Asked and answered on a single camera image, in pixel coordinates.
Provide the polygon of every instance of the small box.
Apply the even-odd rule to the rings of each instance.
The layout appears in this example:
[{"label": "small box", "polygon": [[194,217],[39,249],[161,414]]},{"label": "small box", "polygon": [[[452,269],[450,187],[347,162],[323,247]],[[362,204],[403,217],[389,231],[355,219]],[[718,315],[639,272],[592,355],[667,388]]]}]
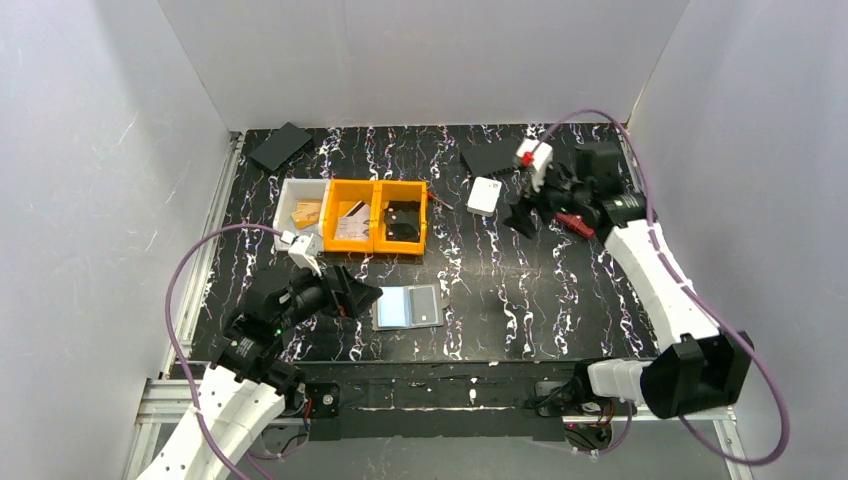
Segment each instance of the small box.
[{"label": "small box", "polygon": [[[330,181],[311,178],[287,178],[283,180],[280,189],[280,200],[277,203],[277,213],[274,215],[274,230],[289,231],[294,235],[313,233],[316,235],[315,243],[319,252],[324,251],[323,238],[321,237],[321,219],[327,205],[327,196],[330,190]],[[318,223],[300,230],[292,220],[292,214],[297,209],[298,202],[317,200],[321,202],[321,214]],[[280,237],[274,237],[274,248],[278,252],[287,252],[291,242],[284,242]]]},{"label": "small box", "polygon": [[321,219],[321,200],[304,200],[297,202],[292,221],[294,226],[300,230],[310,225],[315,225]]},{"label": "small box", "polygon": [[295,238],[297,238],[297,237],[295,237],[295,235],[288,230],[283,230],[283,234],[280,236],[280,240],[282,240],[283,243],[286,244],[286,245],[294,244]]},{"label": "small box", "polygon": [[485,177],[475,178],[471,195],[468,197],[468,211],[484,217],[492,216],[498,205],[502,186],[503,184],[497,180]]}]

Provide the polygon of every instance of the white box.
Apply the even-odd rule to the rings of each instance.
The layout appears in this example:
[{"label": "white box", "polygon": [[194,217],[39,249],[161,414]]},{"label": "white box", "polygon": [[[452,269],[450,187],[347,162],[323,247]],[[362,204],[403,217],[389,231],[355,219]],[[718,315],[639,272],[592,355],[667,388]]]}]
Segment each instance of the white box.
[{"label": "white box", "polygon": [[468,211],[484,217],[494,215],[498,198],[501,196],[502,186],[503,184],[497,180],[486,177],[475,178],[474,186],[471,187],[471,195],[468,197]]},{"label": "white box", "polygon": [[[533,140],[532,138],[525,138],[524,141],[521,142],[521,146],[518,147],[518,151],[515,152],[515,156],[518,157],[519,165],[521,164],[521,159],[524,157],[524,154],[532,152],[533,149],[536,148],[536,145],[539,145],[539,141]],[[530,164],[528,168],[533,173],[531,185],[533,185],[533,189],[535,191],[538,192],[539,188],[545,183],[545,172],[553,159],[554,148],[547,143],[539,145],[539,148],[536,149],[536,153],[533,154],[533,163]]]},{"label": "white box", "polygon": [[[274,215],[274,230],[288,230],[295,235],[313,234],[315,244],[319,252],[324,251],[324,207],[327,206],[327,194],[330,191],[330,180],[311,178],[287,178],[283,180],[283,188],[280,190],[280,200],[277,203],[277,213]],[[321,216],[318,223],[298,230],[294,226],[291,214],[297,207],[298,201],[321,200]],[[274,236],[274,248],[278,252],[287,252],[291,247],[278,236]]]}]

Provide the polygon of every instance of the red connector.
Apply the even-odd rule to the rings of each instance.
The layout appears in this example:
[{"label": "red connector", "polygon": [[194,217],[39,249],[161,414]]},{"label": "red connector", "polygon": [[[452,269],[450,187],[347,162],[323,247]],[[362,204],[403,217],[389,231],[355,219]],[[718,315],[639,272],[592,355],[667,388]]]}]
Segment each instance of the red connector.
[{"label": "red connector", "polygon": [[583,223],[583,219],[580,215],[571,215],[570,213],[557,213],[556,215],[557,222],[568,227],[572,232],[577,233],[583,238],[592,238],[595,236],[595,231],[589,228],[588,225]]},{"label": "red connector", "polygon": [[533,165],[533,152],[524,152],[524,155],[521,156],[521,164],[525,167]]}]

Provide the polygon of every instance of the black mount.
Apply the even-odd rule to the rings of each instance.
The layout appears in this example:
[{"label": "black mount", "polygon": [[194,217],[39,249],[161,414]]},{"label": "black mount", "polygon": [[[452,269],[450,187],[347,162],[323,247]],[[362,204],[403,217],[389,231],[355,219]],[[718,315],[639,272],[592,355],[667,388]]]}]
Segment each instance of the black mount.
[{"label": "black mount", "polygon": [[[747,333],[739,335],[753,348]],[[698,340],[686,335],[642,371],[639,383],[651,412],[671,418],[733,405],[750,366],[751,357],[724,333]]]},{"label": "black mount", "polygon": [[341,266],[322,269],[321,277],[302,268],[288,285],[279,285],[278,271],[257,272],[230,315],[224,331],[227,345],[214,363],[235,372],[236,381],[263,382],[291,395],[303,373],[279,361],[285,350],[283,333],[317,313],[356,318],[383,291],[356,280]]}]

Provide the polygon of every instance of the black plastic piece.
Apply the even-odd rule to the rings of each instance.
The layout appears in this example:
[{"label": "black plastic piece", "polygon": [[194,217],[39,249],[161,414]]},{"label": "black plastic piece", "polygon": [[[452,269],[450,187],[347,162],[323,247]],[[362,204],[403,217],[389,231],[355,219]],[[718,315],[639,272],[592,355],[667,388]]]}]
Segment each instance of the black plastic piece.
[{"label": "black plastic piece", "polygon": [[[312,399],[312,410],[309,418],[336,418],[339,416],[339,399],[341,391],[335,383],[309,383],[306,385],[306,397]],[[333,397],[329,405],[324,404],[325,396]]]},{"label": "black plastic piece", "polygon": [[310,151],[314,146],[312,135],[289,122],[250,152],[248,158],[253,160],[259,168],[268,173],[274,173],[293,156]]},{"label": "black plastic piece", "polygon": [[518,168],[515,152],[519,146],[521,143],[518,140],[500,140],[463,148],[459,156],[472,177],[495,176]]},{"label": "black plastic piece", "polygon": [[386,224],[385,240],[415,242],[421,240],[421,203],[389,202],[383,212]]},{"label": "black plastic piece", "polygon": [[[739,332],[751,344],[745,332]],[[651,362],[640,380],[645,403],[659,418],[733,405],[739,400],[751,358],[726,334],[684,336]]]},{"label": "black plastic piece", "polygon": [[591,179],[595,196],[605,198],[624,193],[624,179],[619,172],[621,150],[613,143],[577,145],[575,173],[584,182]]},{"label": "black plastic piece", "polygon": [[503,410],[362,410],[345,408],[336,419],[316,420],[310,442],[343,438],[530,437],[537,442],[562,442],[560,418],[543,418],[533,411]]},{"label": "black plastic piece", "polygon": [[228,342],[215,362],[244,379],[267,383],[288,393],[299,371],[278,359],[285,349],[283,333],[318,312],[357,317],[383,294],[379,288],[353,278],[346,268],[333,266],[323,276],[301,269],[291,282],[276,287],[276,272],[256,274],[241,307],[230,316],[224,331]]},{"label": "black plastic piece", "polygon": [[545,172],[545,183],[538,192],[525,192],[504,224],[525,237],[533,238],[536,227],[531,220],[535,211],[544,225],[557,213],[579,215],[601,242],[613,227],[645,218],[645,197],[625,193],[620,171],[621,151],[615,144],[578,145],[574,150],[572,173],[563,162],[553,162]]}]

